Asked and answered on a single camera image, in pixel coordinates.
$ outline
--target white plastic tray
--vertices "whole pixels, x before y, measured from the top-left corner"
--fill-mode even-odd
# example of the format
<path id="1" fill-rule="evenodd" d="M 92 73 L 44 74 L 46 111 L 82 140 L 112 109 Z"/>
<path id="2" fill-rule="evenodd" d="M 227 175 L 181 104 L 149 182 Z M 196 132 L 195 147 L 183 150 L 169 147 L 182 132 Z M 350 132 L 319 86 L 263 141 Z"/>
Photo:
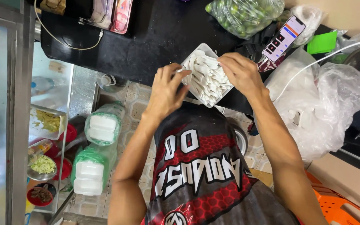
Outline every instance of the white plastic tray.
<path id="1" fill-rule="evenodd" d="M 191 55 L 192 55 L 196 50 L 202 50 L 202 51 L 204 51 L 206 56 L 213 57 L 213 58 L 215 58 L 215 59 L 218 58 L 218 56 L 215 54 L 215 52 L 214 52 L 211 48 L 209 48 L 209 46 L 208 46 L 206 43 L 202 43 L 202 44 L 200 44 L 186 59 L 184 59 L 184 61 L 183 61 L 182 64 L 181 64 L 182 66 L 184 65 L 184 63 L 191 57 Z M 184 77 L 183 80 L 182 80 L 182 83 L 183 83 L 183 84 L 189 84 L 190 81 L 191 81 L 191 76 L 192 76 L 192 75 L 190 74 L 190 75 Z M 218 99 L 216 100 L 215 104 L 213 104 L 213 105 L 209 105 L 209 104 L 206 105 L 206 104 L 204 104 L 204 105 L 205 105 L 206 107 L 208 107 L 208 108 L 212 108 L 212 107 L 213 107 L 214 105 L 216 105 L 233 87 L 234 87 L 233 85 L 230 86 L 230 87 L 226 90 L 226 92 L 223 93 L 222 97 L 220 97 L 220 98 L 218 98 Z M 203 103 L 203 101 L 201 101 L 201 99 L 200 99 L 200 96 L 198 95 L 198 92 L 194 89 L 194 87 L 192 87 L 192 86 L 190 87 L 190 92 L 191 92 L 191 94 L 193 94 L 200 102 Z"/>

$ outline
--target charging cable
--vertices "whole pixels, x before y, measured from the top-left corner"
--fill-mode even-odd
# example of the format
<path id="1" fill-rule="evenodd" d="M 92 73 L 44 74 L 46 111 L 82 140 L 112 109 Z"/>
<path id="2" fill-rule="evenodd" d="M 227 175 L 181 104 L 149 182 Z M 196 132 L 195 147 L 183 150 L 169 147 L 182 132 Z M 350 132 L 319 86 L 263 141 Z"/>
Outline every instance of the charging cable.
<path id="1" fill-rule="evenodd" d="M 95 48 L 95 47 L 100 43 L 101 38 L 102 38 L 102 36 L 103 36 L 103 34 L 104 34 L 104 30 L 103 30 L 103 29 L 101 29 L 101 32 L 100 32 L 100 35 L 99 35 L 100 37 L 98 38 L 98 42 L 97 42 L 93 47 L 86 48 L 86 49 L 78 49 L 78 48 L 73 48 L 72 46 L 69 46 L 68 44 L 62 43 L 62 42 L 61 42 L 60 40 L 58 40 L 54 35 L 52 35 L 52 33 L 50 33 L 50 32 L 48 31 L 48 29 L 44 26 L 44 24 L 41 22 L 40 18 L 38 17 L 37 10 L 36 10 L 36 3 L 37 3 L 37 0 L 34 0 L 34 12 L 36 13 L 36 17 L 37 17 L 38 21 L 40 22 L 40 24 L 42 25 L 42 27 L 44 27 L 44 29 L 51 35 L 51 37 L 55 38 L 55 40 L 57 40 L 59 43 L 63 44 L 64 46 L 67 46 L 67 47 L 69 47 L 69 48 L 71 48 L 71 49 L 76 49 L 76 50 L 88 50 L 88 49 L 92 49 L 92 48 Z"/>
<path id="2" fill-rule="evenodd" d="M 333 56 L 333 55 L 335 55 L 335 54 L 337 54 L 337 53 L 339 53 L 339 52 L 341 52 L 341 51 L 343 51 L 343 50 L 345 50 L 345 49 L 348 49 L 348 48 L 353 47 L 353 46 L 357 46 L 357 45 L 359 45 L 359 44 L 360 44 L 360 42 L 357 42 L 357 43 L 348 45 L 348 46 L 346 46 L 346 47 L 344 47 L 344 48 L 342 48 L 342 49 L 340 49 L 340 50 L 338 50 L 338 51 L 335 51 L 334 53 L 332 53 L 332 54 L 330 54 L 330 55 L 328 55 L 328 56 L 326 56 L 326 57 L 323 57 L 323 58 L 319 59 L 318 61 L 316 61 L 316 62 L 314 62 L 314 63 L 311 63 L 311 64 L 307 65 L 305 68 L 301 69 L 298 73 L 296 73 L 296 74 L 288 81 L 288 83 L 287 83 L 286 86 L 284 87 L 283 91 L 280 93 L 280 95 L 279 95 L 274 101 L 276 101 L 277 99 L 280 98 L 280 96 L 284 93 L 284 91 L 286 90 L 286 88 L 288 87 L 288 85 L 291 83 L 291 81 L 292 81 L 298 74 L 300 74 L 304 69 L 307 69 L 307 68 L 313 66 L 314 64 L 320 62 L 320 61 L 323 61 L 323 60 L 325 60 L 325 59 L 327 59 L 327 58 L 329 58 L 329 57 L 331 57 L 331 56 Z"/>

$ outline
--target jersey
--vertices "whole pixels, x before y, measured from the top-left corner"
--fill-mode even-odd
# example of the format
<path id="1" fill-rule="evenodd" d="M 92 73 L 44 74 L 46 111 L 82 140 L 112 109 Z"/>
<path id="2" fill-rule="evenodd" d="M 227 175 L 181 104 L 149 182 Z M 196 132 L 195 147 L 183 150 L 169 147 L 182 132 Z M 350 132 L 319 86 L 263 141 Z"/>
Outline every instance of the jersey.
<path id="1" fill-rule="evenodd" d="M 294 225 L 255 178 L 234 129 L 216 108 L 183 103 L 155 134 L 153 185 L 143 225 Z"/>

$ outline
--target phone screen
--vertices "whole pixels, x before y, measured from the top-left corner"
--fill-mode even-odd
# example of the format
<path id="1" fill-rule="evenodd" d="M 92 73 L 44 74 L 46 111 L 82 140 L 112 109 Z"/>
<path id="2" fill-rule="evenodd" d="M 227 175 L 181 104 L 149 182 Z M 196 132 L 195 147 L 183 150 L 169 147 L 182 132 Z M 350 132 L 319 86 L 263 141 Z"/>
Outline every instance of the phone screen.
<path id="1" fill-rule="evenodd" d="M 305 29 L 305 24 L 296 16 L 292 16 L 272 41 L 263 49 L 262 54 L 270 61 L 276 62 L 288 48 L 292 46 L 295 39 Z"/>

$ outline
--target metal bowl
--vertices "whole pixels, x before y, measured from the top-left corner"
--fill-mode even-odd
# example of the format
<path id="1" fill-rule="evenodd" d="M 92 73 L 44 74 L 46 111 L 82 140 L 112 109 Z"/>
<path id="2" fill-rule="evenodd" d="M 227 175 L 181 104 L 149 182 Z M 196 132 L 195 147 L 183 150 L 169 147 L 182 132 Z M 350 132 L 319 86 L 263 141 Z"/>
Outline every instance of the metal bowl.
<path id="1" fill-rule="evenodd" d="M 55 161 L 52 160 L 52 162 L 54 163 L 55 165 L 55 170 L 53 172 L 50 172 L 50 173 L 39 173 L 39 172 L 36 172 L 34 171 L 31 166 L 28 166 L 27 167 L 27 176 L 30 177 L 31 179 L 35 180 L 35 181 L 47 181 L 47 180 L 50 180 L 52 179 L 56 173 L 57 173 L 57 166 L 56 166 L 56 163 Z"/>

